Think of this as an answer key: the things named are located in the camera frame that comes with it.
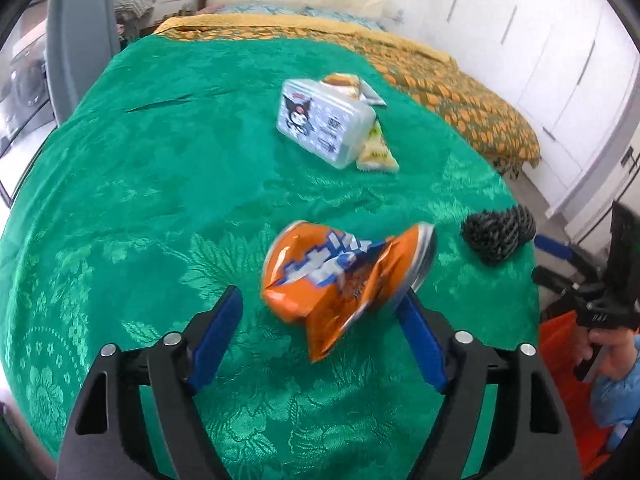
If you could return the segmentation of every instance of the metal screw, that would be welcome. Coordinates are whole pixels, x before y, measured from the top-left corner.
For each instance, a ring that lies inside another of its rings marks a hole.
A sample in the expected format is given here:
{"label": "metal screw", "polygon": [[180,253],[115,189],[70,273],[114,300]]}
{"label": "metal screw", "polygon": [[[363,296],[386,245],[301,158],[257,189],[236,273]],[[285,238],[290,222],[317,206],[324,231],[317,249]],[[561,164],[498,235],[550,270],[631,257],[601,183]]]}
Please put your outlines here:
{"label": "metal screw", "polygon": [[460,332],[456,332],[454,336],[456,341],[462,343],[463,345],[468,345],[474,340],[474,337],[469,333],[461,330]]}
{"label": "metal screw", "polygon": [[531,357],[536,354],[536,347],[533,345],[530,345],[529,343],[523,343],[520,345],[520,351],[524,355],[528,355],[529,357]]}
{"label": "metal screw", "polygon": [[182,335],[180,332],[169,332],[164,336],[164,339],[162,339],[162,342],[167,346],[177,345],[180,341],[182,341]]}
{"label": "metal screw", "polygon": [[116,353],[116,345],[114,345],[113,343],[109,343],[103,346],[102,348],[100,348],[100,355],[102,357],[109,357],[110,355],[113,355],[115,353]]}

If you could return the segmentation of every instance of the green bedspread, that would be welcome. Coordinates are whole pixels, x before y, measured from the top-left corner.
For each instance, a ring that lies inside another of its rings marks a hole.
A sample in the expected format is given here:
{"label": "green bedspread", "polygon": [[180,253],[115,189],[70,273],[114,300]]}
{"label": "green bedspread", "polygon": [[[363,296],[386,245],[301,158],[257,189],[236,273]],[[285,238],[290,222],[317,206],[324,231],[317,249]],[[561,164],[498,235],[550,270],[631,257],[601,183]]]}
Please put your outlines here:
{"label": "green bedspread", "polygon": [[[334,170],[276,131],[282,81],[331,72],[362,76],[386,100],[380,121],[399,174]],[[310,365],[303,330],[258,298],[264,254],[296,219],[373,239],[432,222],[440,248],[419,293],[425,306],[512,348],[536,338],[532,249],[489,269],[459,236],[468,213],[511,205],[500,176],[454,130],[343,47],[145,38],[52,133],[17,197],[0,240],[2,365],[56,456],[103,344],[136,348],[180,330],[233,283],[244,316],[196,397],[232,477],[404,478],[441,397],[399,326],[388,312],[366,317]],[[484,451],[486,404],[469,472]],[[153,412],[148,397],[145,407]]]}

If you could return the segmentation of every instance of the orange cloth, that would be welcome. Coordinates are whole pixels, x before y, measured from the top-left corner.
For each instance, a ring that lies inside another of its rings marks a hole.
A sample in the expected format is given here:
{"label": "orange cloth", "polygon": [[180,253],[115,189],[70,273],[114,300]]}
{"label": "orange cloth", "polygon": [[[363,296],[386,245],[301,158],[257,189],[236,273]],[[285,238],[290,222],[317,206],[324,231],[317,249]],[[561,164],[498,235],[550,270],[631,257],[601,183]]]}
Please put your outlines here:
{"label": "orange cloth", "polygon": [[609,457],[602,449],[611,428],[601,430],[596,426],[589,406],[591,385],[581,383],[574,376],[575,363],[570,343],[574,325],[574,312],[544,322],[540,326],[539,350],[571,420],[582,472],[586,477]]}

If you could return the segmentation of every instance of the blue sleeve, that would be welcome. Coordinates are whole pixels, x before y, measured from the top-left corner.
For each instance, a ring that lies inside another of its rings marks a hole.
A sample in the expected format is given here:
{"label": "blue sleeve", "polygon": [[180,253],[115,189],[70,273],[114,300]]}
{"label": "blue sleeve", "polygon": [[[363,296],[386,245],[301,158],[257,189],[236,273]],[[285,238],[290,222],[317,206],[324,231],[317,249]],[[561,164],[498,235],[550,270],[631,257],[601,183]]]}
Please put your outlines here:
{"label": "blue sleeve", "polygon": [[639,350],[636,364],[621,381],[599,376],[591,389],[591,412],[600,428],[614,427],[607,450],[612,451],[622,440],[640,408],[640,335],[634,342]]}

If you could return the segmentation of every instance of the black knitted item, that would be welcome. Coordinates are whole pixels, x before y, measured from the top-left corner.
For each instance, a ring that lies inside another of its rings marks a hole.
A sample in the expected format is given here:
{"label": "black knitted item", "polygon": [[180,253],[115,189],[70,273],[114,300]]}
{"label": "black knitted item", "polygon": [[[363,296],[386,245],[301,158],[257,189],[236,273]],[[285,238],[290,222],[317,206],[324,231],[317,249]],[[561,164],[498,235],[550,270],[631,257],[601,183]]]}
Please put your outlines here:
{"label": "black knitted item", "polygon": [[517,205],[504,212],[482,211],[469,215],[462,222],[460,234],[485,264],[494,266],[535,236],[536,221],[531,211]]}

